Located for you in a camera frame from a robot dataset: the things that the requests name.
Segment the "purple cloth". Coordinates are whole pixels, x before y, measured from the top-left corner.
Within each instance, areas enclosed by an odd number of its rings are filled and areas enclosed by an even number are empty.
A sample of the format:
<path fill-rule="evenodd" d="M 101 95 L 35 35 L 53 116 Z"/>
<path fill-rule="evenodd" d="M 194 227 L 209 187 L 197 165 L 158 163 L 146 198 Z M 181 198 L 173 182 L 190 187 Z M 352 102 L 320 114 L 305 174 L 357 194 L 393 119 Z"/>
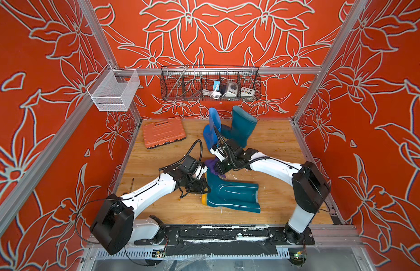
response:
<path fill-rule="evenodd" d="M 219 166 L 218 166 L 218 162 L 219 159 L 215 158 L 215 159 L 211 159 L 211 160 L 206 160 L 204 163 L 207 167 L 208 170 L 210 170 L 210 172 L 214 175 L 217 175 L 219 177 L 222 178 L 226 178 L 226 176 L 224 174 L 221 173 Z"/>

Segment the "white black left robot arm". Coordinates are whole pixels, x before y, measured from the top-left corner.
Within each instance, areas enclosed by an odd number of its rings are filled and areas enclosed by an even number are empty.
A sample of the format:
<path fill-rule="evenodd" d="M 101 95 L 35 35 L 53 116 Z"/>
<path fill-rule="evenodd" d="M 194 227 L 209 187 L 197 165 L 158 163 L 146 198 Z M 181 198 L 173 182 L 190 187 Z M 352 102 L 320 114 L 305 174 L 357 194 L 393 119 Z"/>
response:
<path fill-rule="evenodd" d="M 137 217 L 160 198 L 179 190 L 182 196 L 209 192 L 204 162 L 187 155 L 178 163 L 160 168 L 158 177 L 123 196 L 103 200 L 90 232 L 110 254 L 120 252 L 130 241 L 151 240 L 163 232 L 164 224 L 155 216 Z"/>

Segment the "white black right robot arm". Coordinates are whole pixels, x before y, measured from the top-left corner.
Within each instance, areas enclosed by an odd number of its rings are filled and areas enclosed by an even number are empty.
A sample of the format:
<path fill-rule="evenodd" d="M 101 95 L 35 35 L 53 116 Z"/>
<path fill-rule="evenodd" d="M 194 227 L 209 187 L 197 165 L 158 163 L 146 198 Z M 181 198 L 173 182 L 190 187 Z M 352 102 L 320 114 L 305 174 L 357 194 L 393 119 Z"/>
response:
<path fill-rule="evenodd" d="M 279 160 L 252 148 L 244 150 L 235 140 L 214 144 L 210 153 L 218 159 L 213 167 L 216 173 L 248 169 L 273 176 L 293 188 L 296 208 L 286 224 L 287 233 L 303 234 L 330 194 L 329 184 L 313 162 Z"/>

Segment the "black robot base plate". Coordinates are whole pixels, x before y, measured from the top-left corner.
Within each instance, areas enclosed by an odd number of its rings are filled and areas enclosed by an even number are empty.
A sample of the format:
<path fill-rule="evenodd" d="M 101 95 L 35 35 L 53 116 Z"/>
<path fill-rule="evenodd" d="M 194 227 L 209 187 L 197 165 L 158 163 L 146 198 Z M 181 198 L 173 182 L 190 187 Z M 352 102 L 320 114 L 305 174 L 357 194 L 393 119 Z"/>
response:
<path fill-rule="evenodd" d="M 283 225 L 167 225 L 154 239 L 132 239 L 132 245 L 179 245 L 183 242 L 264 242 L 290 246 Z"/>

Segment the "blue rubber boot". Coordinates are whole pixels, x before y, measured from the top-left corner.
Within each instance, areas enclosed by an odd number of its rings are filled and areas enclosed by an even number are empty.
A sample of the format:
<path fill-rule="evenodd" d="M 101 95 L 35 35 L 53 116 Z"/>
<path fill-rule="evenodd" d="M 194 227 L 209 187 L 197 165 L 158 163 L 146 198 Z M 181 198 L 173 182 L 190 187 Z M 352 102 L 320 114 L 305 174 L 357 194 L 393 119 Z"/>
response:
<path fill-rule="evenodd" d="M 221 120 L 217 109 L 209 109 L 209 124 L 203 129 L 203 137 L 207 145 L 208 151 L 211 151 L 215 144 L 218 144 L 216 129 L 221 131 Z"/>

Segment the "dark teal rubber boot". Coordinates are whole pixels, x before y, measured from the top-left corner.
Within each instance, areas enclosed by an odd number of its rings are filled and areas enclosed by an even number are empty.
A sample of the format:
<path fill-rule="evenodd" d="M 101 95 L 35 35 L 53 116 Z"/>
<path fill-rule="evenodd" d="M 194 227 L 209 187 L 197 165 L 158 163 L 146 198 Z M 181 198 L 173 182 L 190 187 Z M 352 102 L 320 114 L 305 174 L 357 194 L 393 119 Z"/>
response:
<path fill-rule="evenodd" d="M 258 184 L 226 181 L 210 171 L 207 171 L 206 179 L 210 192 L 202 195 L 203 205 L 252 213 L 261 212 Z"/>

